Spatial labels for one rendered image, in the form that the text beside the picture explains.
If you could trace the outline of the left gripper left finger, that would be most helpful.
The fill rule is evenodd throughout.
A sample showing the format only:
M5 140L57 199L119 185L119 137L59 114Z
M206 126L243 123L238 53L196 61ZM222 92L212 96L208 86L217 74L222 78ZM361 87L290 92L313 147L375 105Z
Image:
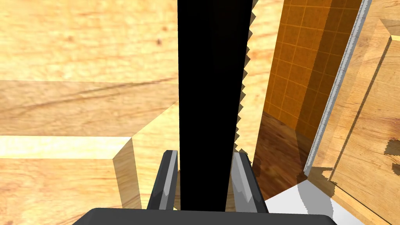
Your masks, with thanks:
M178 151L167 150L162 156L147 205L151 210L173 210L178 176Z

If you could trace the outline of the wooden cupboard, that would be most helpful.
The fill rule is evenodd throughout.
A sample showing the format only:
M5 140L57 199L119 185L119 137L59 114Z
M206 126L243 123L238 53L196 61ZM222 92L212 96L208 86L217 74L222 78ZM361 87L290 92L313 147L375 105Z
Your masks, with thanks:
M309 181L366 225L400 225L400 0L372 0Z

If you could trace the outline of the light wooden cupboard door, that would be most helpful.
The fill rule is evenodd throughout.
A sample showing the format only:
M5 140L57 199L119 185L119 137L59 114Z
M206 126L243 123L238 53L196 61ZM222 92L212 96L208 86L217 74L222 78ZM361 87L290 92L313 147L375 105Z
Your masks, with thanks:
M255 155L283 0L253 0L234 151ZM178 151L177 0L0 0L0 225L147 208Z

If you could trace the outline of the black bar handle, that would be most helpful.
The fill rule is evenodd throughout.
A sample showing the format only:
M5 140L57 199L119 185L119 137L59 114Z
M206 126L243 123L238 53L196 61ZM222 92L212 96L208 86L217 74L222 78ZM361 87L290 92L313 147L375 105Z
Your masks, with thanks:
M253 0L177 0L180 208L224 211Z

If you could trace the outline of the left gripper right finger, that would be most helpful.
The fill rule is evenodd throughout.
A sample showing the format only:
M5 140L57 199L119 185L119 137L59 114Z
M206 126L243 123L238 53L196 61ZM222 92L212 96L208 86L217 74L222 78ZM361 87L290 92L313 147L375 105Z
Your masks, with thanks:
M231 178L237 212L268 213L259 184L245 152L233 152Z

